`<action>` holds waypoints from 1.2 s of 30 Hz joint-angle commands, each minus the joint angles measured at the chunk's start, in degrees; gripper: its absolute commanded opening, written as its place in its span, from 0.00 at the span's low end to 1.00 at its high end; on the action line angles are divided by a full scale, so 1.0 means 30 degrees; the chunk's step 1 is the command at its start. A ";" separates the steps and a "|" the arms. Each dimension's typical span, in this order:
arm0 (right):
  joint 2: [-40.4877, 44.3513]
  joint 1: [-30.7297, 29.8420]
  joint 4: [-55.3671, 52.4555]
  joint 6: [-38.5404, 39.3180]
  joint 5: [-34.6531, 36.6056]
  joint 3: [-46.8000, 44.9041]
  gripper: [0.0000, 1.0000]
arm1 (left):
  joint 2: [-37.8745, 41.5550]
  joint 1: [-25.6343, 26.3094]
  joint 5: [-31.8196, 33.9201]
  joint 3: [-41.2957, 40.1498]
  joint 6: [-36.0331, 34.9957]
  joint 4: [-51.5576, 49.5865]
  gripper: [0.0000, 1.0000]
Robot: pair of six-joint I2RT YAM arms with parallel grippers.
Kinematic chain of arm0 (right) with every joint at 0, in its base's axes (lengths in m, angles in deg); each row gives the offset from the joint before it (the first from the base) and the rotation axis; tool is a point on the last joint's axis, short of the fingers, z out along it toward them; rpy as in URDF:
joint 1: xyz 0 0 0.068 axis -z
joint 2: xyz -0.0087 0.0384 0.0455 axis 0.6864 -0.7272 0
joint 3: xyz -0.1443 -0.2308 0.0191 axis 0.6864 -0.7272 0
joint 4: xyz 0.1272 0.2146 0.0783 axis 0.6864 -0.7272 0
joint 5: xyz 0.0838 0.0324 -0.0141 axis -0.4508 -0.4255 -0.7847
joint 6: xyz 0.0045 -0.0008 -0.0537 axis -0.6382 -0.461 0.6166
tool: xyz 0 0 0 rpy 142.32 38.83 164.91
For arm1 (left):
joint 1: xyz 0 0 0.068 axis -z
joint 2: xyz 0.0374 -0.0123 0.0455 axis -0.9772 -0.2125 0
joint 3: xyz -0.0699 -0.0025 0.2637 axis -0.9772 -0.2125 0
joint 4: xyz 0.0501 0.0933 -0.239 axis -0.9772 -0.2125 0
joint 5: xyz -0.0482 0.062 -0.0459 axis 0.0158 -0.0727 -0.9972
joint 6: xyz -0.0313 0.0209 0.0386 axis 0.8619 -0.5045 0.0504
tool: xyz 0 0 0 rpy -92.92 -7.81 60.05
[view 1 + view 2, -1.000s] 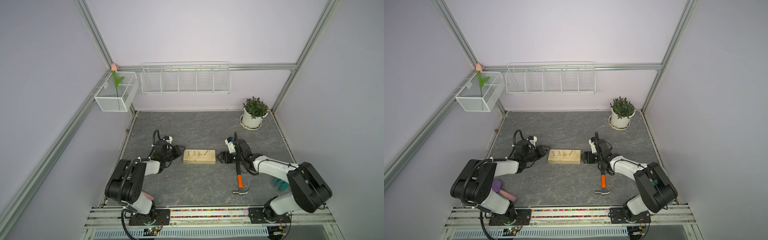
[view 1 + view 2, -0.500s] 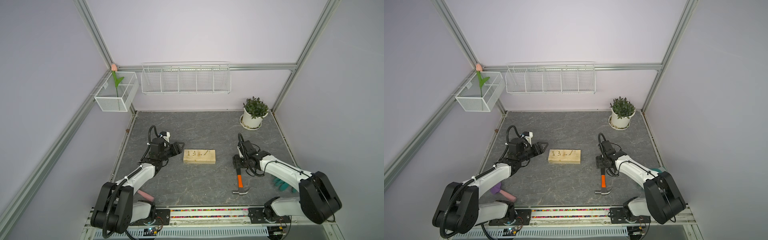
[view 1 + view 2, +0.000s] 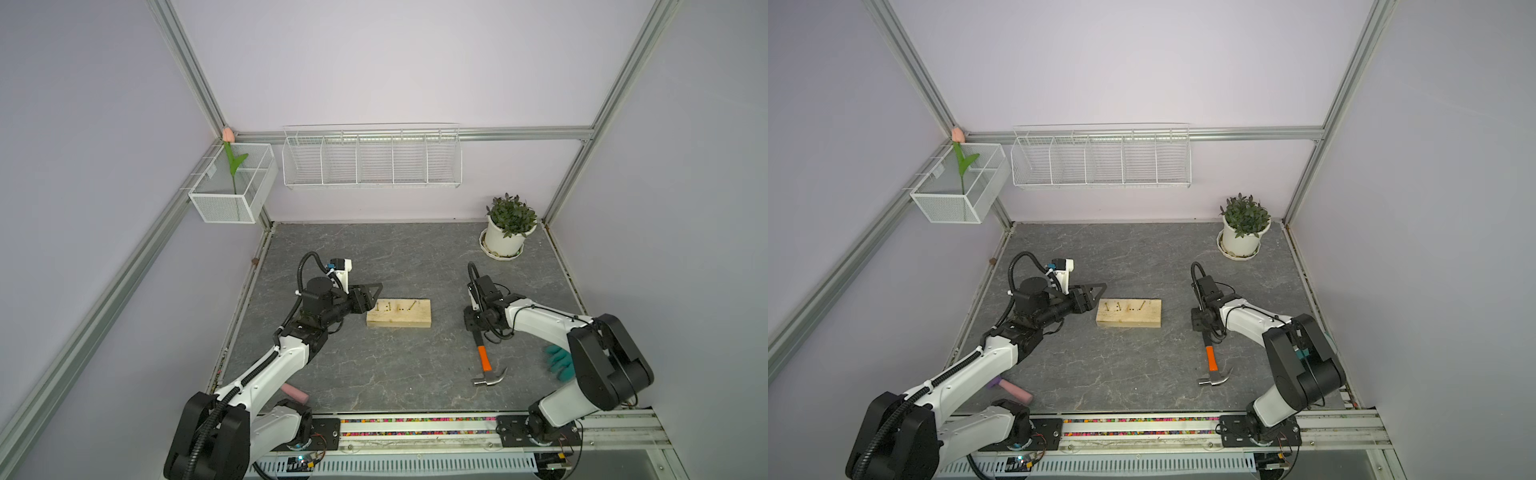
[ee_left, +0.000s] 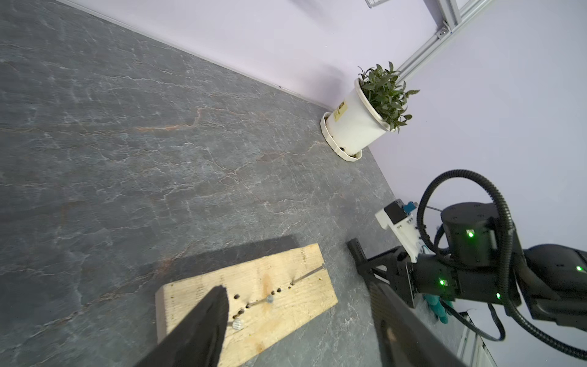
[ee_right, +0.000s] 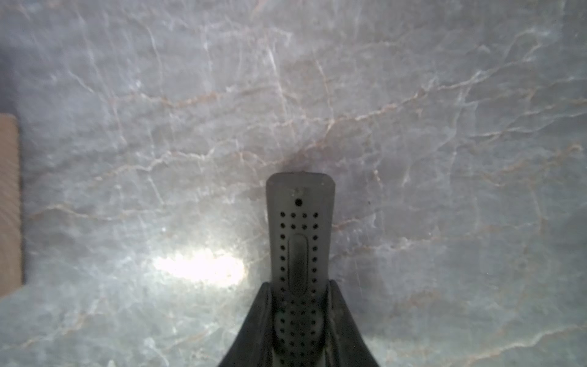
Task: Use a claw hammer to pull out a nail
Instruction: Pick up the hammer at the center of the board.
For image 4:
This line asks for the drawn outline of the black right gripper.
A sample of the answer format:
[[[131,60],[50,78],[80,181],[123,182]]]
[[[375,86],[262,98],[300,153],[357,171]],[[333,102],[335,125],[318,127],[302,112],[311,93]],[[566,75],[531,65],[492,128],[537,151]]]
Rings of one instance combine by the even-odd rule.
[[[417,305],[416,288],[411,276],[411,258],[401,246],[367,259],[358,239],[351,239],[347,247],[360,275],[374,275],[388,282],[391,289],[410,308]]]

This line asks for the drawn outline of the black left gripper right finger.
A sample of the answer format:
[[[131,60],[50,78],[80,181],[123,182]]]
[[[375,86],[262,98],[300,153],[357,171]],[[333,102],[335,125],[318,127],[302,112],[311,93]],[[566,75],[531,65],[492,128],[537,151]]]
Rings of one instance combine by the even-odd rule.
[[[463,366],[406,304],[381,282],[368,284],[383,366]]]

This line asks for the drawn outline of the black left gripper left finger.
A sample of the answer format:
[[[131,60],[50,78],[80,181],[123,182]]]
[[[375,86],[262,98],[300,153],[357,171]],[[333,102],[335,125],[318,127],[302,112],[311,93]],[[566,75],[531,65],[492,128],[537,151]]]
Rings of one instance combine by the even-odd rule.
[[[219,365],[229,317],[226,288],[214,287],[138,366]]]

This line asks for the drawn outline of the wooden block with nail holes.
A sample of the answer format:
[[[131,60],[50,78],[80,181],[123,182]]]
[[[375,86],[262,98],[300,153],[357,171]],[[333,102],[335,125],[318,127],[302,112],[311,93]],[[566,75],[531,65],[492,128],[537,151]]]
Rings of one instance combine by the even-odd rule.
[[[155,295],[157,340],[215,286],[226,288],[229,327],[221,366],[240,366],[338,302],[317,244],[163,285]]]

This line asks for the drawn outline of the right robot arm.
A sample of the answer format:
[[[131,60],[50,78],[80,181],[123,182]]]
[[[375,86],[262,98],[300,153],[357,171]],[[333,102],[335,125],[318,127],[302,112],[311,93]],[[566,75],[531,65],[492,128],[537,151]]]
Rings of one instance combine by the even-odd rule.
[[[538,321],[586,329],[586,253],[555,244],[523,249],[513,223],[493,203],[465,202],[440,211],[434,237],[424,213],[395,201],[377,219],[400,245],[373,257],[357,239],[348,248],[368,283],[388,286],[405,305],[426,298],[440,319],[456,300],[501,305],[508,316],[525,305]]]

